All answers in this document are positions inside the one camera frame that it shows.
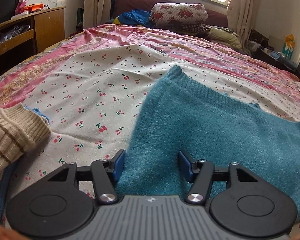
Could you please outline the wooden side cabinet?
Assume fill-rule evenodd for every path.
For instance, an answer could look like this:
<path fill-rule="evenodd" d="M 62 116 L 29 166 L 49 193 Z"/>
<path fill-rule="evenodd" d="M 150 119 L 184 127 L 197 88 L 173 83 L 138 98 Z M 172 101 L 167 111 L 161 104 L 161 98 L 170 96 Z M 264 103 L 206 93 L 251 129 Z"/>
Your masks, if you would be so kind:
<path fill-rule="evenodd" d="M 0 24 L 0 56 L 30 42 L 28 50 L 39 53 L 65 39 L 64 9 L 57 7 L 19 16 Z"/>

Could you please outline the teal fuzzy sweater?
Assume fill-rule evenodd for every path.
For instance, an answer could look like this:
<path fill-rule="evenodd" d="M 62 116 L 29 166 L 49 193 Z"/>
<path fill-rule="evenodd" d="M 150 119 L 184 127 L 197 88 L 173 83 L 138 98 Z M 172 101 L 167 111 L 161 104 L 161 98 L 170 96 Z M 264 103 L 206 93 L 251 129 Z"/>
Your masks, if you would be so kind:
<path fill-rule="evenodd" d="M 184 196 L 190 185 L 179 173 L 180 151 L 245 166 L 289 195 L 300 219 L 300 122 L 216 92 L 174 66 L 142 104 L 117 192 Z"/>

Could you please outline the left beige curtain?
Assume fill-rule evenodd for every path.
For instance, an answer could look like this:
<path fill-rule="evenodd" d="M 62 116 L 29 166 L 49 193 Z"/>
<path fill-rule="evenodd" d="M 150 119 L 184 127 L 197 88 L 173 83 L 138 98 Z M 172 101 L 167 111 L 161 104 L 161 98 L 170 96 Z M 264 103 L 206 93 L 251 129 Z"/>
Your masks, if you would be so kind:
<path fill-rule="evenodd" d="M 88 29 L 109 20 L 111 0 L 84 0 L 83 28 Z"/>

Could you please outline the blue clothing pile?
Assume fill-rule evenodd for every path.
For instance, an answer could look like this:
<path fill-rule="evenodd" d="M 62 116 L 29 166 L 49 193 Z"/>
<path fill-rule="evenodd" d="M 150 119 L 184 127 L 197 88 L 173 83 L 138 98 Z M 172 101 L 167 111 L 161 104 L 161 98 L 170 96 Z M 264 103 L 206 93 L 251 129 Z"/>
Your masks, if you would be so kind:
<path fill-rule="evenodd" d="M 132 10 L 130 12 L 123 12 L 119 14 L 113 20 L 113 24 L 120 24 L 120 25 L 131 25 L 137 26 L 141 25 L 143 27 L 153 29 L 155 24 L 150 19 L 151 13 L 149 11 L 144 11 L 140 9 Z"/>

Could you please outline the right beige curtain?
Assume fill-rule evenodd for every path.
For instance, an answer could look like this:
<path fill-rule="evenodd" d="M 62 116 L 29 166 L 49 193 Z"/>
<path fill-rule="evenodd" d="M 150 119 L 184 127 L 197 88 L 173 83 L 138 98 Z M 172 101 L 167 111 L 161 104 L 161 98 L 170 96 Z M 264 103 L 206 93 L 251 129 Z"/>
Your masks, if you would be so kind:
<path fill-rule="evenodd" d="M 229 0 L 227 6 L 228 27 L 232 29 L 245 46 L 253 29 L 261 0 Z"/>

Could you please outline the red floral rolled quilt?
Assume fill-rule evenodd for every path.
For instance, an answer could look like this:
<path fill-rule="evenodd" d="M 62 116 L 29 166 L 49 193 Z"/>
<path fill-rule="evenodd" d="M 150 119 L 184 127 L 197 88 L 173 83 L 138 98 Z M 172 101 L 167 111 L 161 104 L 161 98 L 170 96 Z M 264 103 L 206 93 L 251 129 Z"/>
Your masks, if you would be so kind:
<path fill-rule="evenodd" d="M 156 3 L 150 13 L 151 21 L 159 28 L 202 24 L 208 18 L 208 13 L 201 3 Z"/>

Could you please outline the beige curtain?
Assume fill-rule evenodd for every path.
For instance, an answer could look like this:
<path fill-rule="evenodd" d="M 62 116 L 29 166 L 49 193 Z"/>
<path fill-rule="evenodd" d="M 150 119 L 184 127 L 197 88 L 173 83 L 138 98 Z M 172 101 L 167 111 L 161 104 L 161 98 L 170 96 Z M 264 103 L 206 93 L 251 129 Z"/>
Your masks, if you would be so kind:
<path fill-rule="evenodd" d="M 84 0 L 83 28 L 88 29 L 109 20 L 111 0 Z"/>
<path fill-rule="evenodd" d="M 261 0 L 229 0 L 227 6 L 228 27 L 232 29 L 245 46 L 253 29 Z"/>

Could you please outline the maroon sofa bench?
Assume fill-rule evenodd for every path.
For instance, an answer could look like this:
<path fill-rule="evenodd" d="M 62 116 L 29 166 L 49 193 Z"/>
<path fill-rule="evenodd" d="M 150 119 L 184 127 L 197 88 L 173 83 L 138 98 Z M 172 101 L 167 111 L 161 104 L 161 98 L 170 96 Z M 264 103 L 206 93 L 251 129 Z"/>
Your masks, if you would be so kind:
<path fill-rule="evenodd" d="M 174 3 L 168 0 L 115 0 L 111 18 L 132 25 L 139 14 L 158 28 L 205 24 L 228 27 L 225 14 L 208 9 L 204 3 Z"/>

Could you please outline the beige brown striped sweater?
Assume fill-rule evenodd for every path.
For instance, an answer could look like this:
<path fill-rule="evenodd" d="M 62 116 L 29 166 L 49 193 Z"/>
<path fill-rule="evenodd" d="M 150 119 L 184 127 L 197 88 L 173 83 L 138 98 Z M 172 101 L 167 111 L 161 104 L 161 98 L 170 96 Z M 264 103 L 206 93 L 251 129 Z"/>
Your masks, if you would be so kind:
<path fill-rule="evenodd" d="M 47 120 L 22 103 L 0 108 L 0 175 L 50 133 Z"/>

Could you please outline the dark nightstand with clutter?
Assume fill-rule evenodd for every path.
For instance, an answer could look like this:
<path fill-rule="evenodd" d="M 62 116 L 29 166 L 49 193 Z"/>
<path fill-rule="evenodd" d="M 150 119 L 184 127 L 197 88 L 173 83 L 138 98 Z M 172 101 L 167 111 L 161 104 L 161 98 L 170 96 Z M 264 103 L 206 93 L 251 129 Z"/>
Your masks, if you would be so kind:
<path fill-rule="evenodd" d="M 268 46 L 268 41 L 268 38 L 261 33 L 252 30 L 247 43 L 252 57 L 278 69 L 292 73 L 296 72 L 297 65 L 287 57 L 275 52 L 273 47 Z"/>

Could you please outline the pink cherry print bedsheet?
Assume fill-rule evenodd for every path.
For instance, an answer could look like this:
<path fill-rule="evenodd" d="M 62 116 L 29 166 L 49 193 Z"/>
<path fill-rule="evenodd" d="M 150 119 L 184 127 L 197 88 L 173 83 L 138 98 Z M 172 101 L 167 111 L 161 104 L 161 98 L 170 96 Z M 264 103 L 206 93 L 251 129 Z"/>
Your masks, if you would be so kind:
<path fill-rule="evenodd" d="M 170 31 L 91 28 L 0 79 L 0 107 L 22 102 L 37 108 L 52 130 L 46 146 L 21 159 L 6 196 L 68 161 L 84 166 L 127 147 L 147 92 L 173 65 L 218 92 L 300 121 L 300 80 L 289 72 Z"/>

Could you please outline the olive yellow pillow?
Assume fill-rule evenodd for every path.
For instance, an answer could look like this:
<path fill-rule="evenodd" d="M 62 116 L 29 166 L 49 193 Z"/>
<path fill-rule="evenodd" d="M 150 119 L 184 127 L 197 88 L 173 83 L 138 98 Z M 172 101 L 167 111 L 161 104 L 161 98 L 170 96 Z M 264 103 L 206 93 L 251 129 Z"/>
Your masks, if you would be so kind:
<path fill-rule="evenodd" d="M 242 44 L 239 40 L 238 35 L 227 28 L 212 27 L 208 30 L 208 35 L 206 38 L 208 40 L 224 44 L 225 46 L 230 47 L 233 50 L 242 49 Z"/>

